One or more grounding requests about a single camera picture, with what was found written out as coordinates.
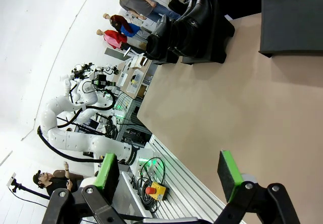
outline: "red button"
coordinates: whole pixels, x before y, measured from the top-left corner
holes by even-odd
[[[153,195],[154,193],[156,193],[156,189],[153,187],[147,187],[146,188],[146,194],[147,195]]]

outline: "gray t-shirt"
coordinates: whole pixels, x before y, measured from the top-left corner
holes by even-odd
[[[126,11],[132,9],[135,12],[148,16],[153,7],[145,0],[120,0],[120,6]]]

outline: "person's hand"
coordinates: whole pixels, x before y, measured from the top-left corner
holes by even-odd
[[[150,5],[151,5],[151,7],[155,8],[157,6],[157,3],[152,1],[152,2],[150,2]]]
[[[73,183],[72,183],[72,181],[67,180],[66,188],[67,188],[69,191],[71,191],[72,187],[73,187]]]
[[[65,171],[69,170],[69,164],[67,162],[64,161],[64,167],[65,167]]]

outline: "brown table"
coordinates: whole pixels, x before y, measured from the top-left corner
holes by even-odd
[[[147,73],[147,71],[148,71],[148,68],[149,68],[150,64],[151,64],[151,60],[148,60],[148,61],[146,62],[146,64],[145,64],[145,66],[143,66],[143,67],[141,67],[141,68],[130,68],[130,69],[128,70],[128,72],[127,72],[127,74],[128,74],[127,79],[126,79],[126,81],[125,81],[124,85],[121,87],[121,91],[122,91],[122,92],[124,92],[126,95],[130,96],[131,98],[135,99],[135,98],[137,97],[137,94],[138,94],[138,91],[139,91],[139,88],[140,88],[140,87],[138,87],[138,90],[136,91],[136,93],[129,93],[129,92],[127,92],[128,84],[129,84],[129,82],[130,82],[130,80],[131,80],[131,77],[132,77],[133,73],[135,72],[135,70],[136,70],[136,69],[139,69],[140,71],[142,71],[142,72],[143,72],[143,77],[141,78],[140,83],[139,83],[139,85],[141,85],[141,84],[142,84],[142,81],[143,81],[143,79],[144,79],[144,77],[145,77],[145,75],[146,75],[146,73]],[[120,70],[120,71],[122,71],[122,70],[123,70],[123,68],[125,68],[125,63],[120,63],[120,64],[117,66],[117,69],[118,69],[118,70]],[[113,82],[117,82],[117,81],[118,81],[118,78],[119,78],[119,75],[120,75],[120,74],[118,74],[118,75],[114,75],[114,77],[113,77],[113,80],[112,80],[112,81],[113,81]]]
[[[261,15],[232,24],[226,62],[159,66],[138,118],[223,201],[217,166],[227,149],[260,185],[284,184],[301,223],[320,223],[323,57],[266,58]]]

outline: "person in gray shirt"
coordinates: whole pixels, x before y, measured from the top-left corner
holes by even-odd
[[[120,6],[142,20],[146,20],[146,17],[148,17],[152,21],[157,22],[162,18],[160,14],[168,15],[169,18],[175,20],[180,18],[179,14],[151,0],[120,0]]]

